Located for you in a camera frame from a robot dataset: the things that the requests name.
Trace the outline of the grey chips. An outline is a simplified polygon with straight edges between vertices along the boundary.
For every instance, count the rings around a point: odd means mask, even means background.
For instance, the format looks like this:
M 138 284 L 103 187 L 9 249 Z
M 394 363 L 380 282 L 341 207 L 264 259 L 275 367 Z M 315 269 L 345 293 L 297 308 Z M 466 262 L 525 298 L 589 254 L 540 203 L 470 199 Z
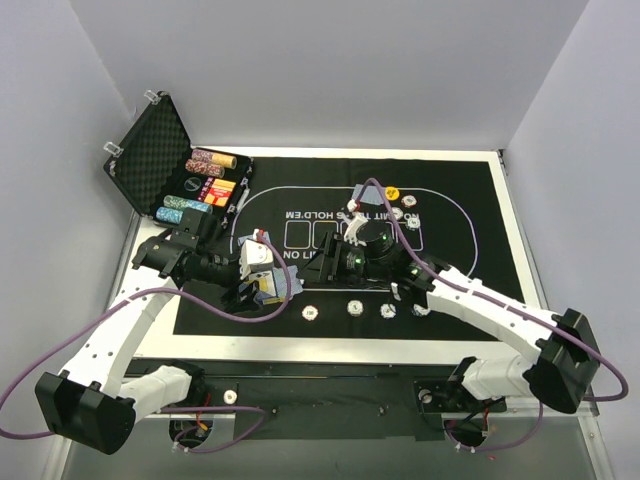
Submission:
M 404 217 L 403 211 L 398 207 L 393 207 L 392 208 L 392 213 L 393 213 L 394 218 L 397 221 L 401 221 L 403 219 L 403 217 Z

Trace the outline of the grey 1 chip stack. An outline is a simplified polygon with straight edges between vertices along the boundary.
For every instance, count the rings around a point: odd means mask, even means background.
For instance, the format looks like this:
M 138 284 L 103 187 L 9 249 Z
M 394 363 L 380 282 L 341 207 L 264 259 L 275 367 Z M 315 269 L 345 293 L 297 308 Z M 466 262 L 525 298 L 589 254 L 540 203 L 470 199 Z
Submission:
M 351 300 L 347 303 L 347 312 L 352 317 L 359 317 L 364 312 L 364 304 L 359 300 Z

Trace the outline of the blue 5 chip stack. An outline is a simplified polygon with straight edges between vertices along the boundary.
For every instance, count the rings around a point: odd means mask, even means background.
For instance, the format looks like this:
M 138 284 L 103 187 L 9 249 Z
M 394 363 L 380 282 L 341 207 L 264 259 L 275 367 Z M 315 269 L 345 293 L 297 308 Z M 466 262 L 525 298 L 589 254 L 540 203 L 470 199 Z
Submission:
M 394 304 L 384 303 L 379 309 L 380 316 L 384 319 L 393 319 L 397 315 L 397 309 Z

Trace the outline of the card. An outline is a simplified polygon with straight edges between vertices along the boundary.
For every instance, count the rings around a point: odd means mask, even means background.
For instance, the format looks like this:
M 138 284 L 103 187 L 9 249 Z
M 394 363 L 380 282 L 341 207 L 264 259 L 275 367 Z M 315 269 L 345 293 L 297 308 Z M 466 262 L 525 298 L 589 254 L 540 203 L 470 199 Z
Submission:
M 378 189 L 373 185 L 364 187 L 363 184 L 356 184 L 353 189 L 351 198 L 359 203 L 367 205 L 379 206 L 384 204 L 384 201 L 380 196 Z
M 245 235 L 237 238 L 237 246 L 239 249 L 247 242 L 252 241 L 259 245 L 264 245 L 265 243 L 271 243 L 270 236 L 267 232 L 264 232 L 261 236 L 259 235 Z

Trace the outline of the red chips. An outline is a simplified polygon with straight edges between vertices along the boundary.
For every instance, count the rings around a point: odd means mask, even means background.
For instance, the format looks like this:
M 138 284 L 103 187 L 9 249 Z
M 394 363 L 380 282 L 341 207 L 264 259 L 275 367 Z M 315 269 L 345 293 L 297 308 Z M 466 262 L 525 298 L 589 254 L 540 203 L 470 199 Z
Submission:
M 414 208 L 417 205 L 417 199 L 414 195 L 405 195 L 401 198 L 401 204 L 404 208 Z

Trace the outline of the yellow big blind button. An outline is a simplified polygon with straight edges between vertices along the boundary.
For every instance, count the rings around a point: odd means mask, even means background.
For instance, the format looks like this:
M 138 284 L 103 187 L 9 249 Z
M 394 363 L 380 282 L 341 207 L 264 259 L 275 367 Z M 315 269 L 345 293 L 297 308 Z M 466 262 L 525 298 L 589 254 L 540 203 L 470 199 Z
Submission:
M 400 191 L 398 188 L 393 186 L 387 186 L 384 190 L 385 197 L 389 201 L 395 201 L 400 197 Z

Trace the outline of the red 100 chip stack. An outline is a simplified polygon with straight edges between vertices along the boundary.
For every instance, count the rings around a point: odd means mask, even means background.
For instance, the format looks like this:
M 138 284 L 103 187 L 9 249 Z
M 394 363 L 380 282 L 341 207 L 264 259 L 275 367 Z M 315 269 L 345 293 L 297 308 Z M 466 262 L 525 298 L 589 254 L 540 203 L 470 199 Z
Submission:
M 311 321 L 314 321 L 314 320 L 316 320 L 318 318 L 319 310 L 314 305 L 306 305 L 302 309 L 301 315 L 306 321 L 311 322 Z

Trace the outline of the blue playing card box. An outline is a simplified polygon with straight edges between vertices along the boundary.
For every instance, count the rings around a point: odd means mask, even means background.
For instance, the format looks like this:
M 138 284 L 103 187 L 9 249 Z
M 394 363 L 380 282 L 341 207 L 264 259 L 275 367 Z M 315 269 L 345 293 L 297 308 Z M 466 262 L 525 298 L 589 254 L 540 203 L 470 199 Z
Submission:
M 260 305 L 282 303 L 287 291 L 286 278 L 281 268 L 249 275 L 240 285 L 241 293 L 248 293 L 251 286 L 257 287 L 254 301 Z

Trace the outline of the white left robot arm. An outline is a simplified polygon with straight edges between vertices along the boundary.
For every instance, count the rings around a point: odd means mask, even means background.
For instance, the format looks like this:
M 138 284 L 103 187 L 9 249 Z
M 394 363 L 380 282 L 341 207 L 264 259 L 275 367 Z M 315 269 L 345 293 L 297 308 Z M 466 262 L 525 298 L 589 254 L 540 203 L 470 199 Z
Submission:
M 138 346 L 165 305 L 188 280 L 227 283 L 237 268 L 185 241 L 151 237 L 132 260 L 133 274 L 85 345 L 57 374 L 43 374 L 35 394 L 49 431 L 105 454 L 117 452 L 136 422 L 177 407 L 205 403 L 204 372 L 173 360 L 131 381 L 124 379 Z

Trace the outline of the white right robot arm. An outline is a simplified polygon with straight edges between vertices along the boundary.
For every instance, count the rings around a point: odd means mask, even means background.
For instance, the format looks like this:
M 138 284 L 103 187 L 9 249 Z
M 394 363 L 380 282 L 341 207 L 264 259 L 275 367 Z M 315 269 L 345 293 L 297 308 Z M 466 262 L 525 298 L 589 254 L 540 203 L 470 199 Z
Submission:
M 446 262 L 418 256 L 393 240 L 388 223 L 352 221 L 345 234 L 326 233 L 300 276 L 317 285 L 384 284 L 398 303 L 455 317 L 513 348 L 511 357 L 460 362 L 446 386 L 449 402 L 459 409 L 490 398 L 534 397 L 573 414 L 600 366 L 585 315 L 532 308 Z

